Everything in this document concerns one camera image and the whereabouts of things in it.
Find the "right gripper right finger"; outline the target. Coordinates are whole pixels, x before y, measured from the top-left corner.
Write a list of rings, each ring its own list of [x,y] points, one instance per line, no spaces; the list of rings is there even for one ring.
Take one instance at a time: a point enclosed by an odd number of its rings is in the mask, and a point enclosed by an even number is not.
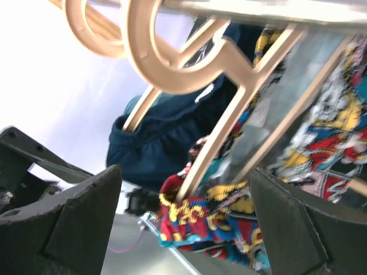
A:
[[[261,169],[250,193],[273,274],[366,274],[366,213]]]

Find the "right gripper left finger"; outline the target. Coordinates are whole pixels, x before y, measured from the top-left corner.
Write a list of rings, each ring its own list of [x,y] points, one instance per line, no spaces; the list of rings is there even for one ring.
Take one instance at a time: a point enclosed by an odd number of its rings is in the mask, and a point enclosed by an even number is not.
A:
[[[100,274],[121,185],[111,166],[1,214],[1,274]]]

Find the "colourful comic print shorts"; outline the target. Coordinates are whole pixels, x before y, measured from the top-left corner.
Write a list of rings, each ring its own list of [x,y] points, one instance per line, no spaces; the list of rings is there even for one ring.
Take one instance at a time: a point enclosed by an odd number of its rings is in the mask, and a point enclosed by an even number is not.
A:
[[[279,125],[312,79],[306,66],[329,49],[315,34],[291,50],[260,88],[212,160],[194,197],[177,202],[207,137],[189,150],[185,168],[168,177],[159,194],[159,242],[268,273],[270,263],[256,218],[250,180],[233,179]],[[355,36],[315,99],[260,162],[268,173],[337,203],[349,182],[366,178],[366,37]]]

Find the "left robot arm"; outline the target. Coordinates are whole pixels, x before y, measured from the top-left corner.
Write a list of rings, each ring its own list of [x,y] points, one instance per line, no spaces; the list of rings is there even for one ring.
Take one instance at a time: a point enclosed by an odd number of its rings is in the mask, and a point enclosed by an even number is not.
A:
[[[72,187],[51,195],[56,183],[33,175],[30,169],[35,165]],[[64,161],[16,127],[1,132],[1,222],[57,211],[77,217],[113,217],[121,185],[118,165],[94,175]]]

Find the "beige hanger of navy shorts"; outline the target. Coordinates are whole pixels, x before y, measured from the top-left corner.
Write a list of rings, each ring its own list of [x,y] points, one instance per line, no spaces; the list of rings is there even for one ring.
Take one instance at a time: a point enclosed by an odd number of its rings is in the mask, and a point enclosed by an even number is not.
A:
[[[87,49],[101,56],[126,57],[121,31],[118,26],[87,4],[87,1],[51,1],[51,3],[64,11],[71,31]],[[228,23],[229,21],[223,19],[207,19],[185,42],[179,52],[161,37],[157,36],[155,41],[163,60],[167,62],[168,66],[179,69]],[[149,86],[130,113],[122,130],[135,131],[160,94],[159,89]]]

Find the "navy blue shorts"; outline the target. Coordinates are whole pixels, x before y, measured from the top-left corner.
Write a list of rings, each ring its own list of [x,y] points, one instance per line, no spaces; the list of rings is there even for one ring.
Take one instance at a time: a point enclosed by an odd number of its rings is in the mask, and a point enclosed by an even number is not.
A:
[[[122,178],[158,192],[163,182],[185,166],[189,148],[211,133],[237,88],[225,76],[211,92],[175,95],[149,109],[134,132],[122,130],[128,116],[118,117],[111,129],[106,165],[118,164]]]

